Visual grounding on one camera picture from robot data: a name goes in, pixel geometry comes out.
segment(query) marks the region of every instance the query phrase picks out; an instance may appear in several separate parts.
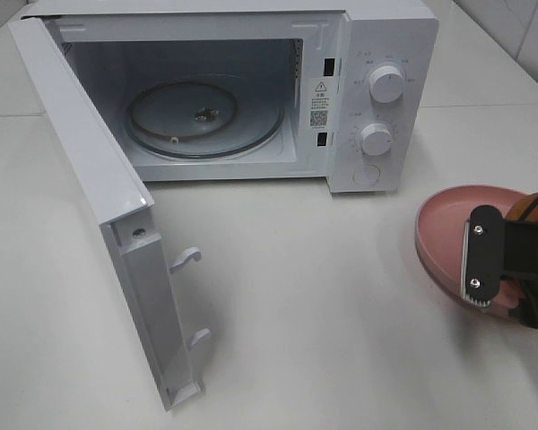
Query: pink bowl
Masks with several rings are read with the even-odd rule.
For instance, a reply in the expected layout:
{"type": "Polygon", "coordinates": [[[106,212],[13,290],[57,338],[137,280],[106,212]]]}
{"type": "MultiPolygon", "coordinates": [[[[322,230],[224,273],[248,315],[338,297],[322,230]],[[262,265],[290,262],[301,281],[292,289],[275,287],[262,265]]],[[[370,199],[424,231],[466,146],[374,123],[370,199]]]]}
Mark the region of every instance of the pink bowl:
{"type": "MultiPolygon", "coordinates": [[[[474,208],[490,204],[506,216],[510,208],[526,194],[488,185],[463,185],[432,195],[416,220],[416,249],[429,275],[450,296],[460,297],[464,223],[474,208]]],[[[500,292],[492,300],[490,314],[508,318],[508,310],[524,297],[515,282],[500,282],[500,292]]]]}

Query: microwave oven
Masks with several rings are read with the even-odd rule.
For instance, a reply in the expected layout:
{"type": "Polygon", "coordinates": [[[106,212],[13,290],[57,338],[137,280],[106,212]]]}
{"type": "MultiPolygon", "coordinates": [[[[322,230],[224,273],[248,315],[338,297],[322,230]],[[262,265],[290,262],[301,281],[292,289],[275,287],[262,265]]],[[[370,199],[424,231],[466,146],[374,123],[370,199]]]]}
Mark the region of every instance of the microwave oven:
{"type": "Polygon", "coordinates": [[[40,0],[10,30],[166,409],[201,391],[145,181],[396,189],[438,22],[420,0],[40,0]]]}

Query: white countertop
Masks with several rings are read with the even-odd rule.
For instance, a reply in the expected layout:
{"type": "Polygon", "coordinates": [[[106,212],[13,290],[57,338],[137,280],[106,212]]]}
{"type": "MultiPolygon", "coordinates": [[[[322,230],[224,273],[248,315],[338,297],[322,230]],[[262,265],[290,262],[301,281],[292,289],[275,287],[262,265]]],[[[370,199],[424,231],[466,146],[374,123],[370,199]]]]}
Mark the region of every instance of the white countertop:
{"type": "Polygon", "coordinates": [[[170,255],[204,252],[186,328],[213,330],[206,394],[171,413],[48,130],[0,118],[0,429],[538,430],[538,331],[453,303],[413,244],[439,189],[538,190],[538,105],[422,109],[395,194],[152,185],[170,255]]]}
{"type": "MultiPolygon", "coordinates": [[[[421,106],[538,103],[538,84],[458,6],[450,0],[426,3],[438,16],[440,29],[421,106]]],[[[42,112],[12,35],[4,27],[0,30],[0,116],[42,112]]]]}

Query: microwave door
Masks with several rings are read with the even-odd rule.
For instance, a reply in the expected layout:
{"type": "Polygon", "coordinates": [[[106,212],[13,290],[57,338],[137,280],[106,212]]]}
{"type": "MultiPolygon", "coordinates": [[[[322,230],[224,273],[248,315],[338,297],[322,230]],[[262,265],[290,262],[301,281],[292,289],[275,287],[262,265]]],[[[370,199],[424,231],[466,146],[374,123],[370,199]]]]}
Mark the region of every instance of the microwave door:
{"type": "Polygon", "coordinates": [[[100,226],[161,399],[169,409],[201,390],[189,349],[207,333],[199,331],[184,339],[170,277],[189,259],[198,259],[199,252],[191,248],[169,267],[152,220],[152,197],[44,22],[17,21],[10,30],[100,226]]]}

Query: warning label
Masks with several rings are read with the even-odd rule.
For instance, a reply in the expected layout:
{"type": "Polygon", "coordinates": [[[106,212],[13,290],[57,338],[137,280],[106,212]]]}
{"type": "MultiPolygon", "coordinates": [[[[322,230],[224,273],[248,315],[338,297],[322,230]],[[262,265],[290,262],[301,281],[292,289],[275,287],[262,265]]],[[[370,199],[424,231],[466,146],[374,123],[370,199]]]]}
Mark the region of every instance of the warning label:
{"type": "Polygon", "coordinates": [[[316,130],[327,128],[334,109],[337,91],[336,78],[324,76],[311,79],[309,88],[312,91],[308,94],[308,126],[316,130]]]}

